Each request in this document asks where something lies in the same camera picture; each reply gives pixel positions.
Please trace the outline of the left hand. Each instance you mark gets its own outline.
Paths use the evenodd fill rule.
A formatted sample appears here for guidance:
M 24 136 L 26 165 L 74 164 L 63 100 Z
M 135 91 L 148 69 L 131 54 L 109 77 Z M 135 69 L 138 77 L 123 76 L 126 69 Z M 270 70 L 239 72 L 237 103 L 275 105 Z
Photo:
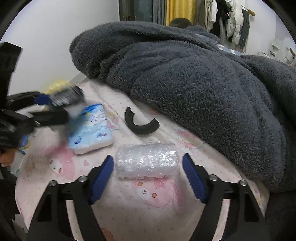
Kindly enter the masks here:
M 10 166 L 15 158 L 15 154 L 18 149 L 7 149 L 1 147 L 0 164 L 2 167 Z

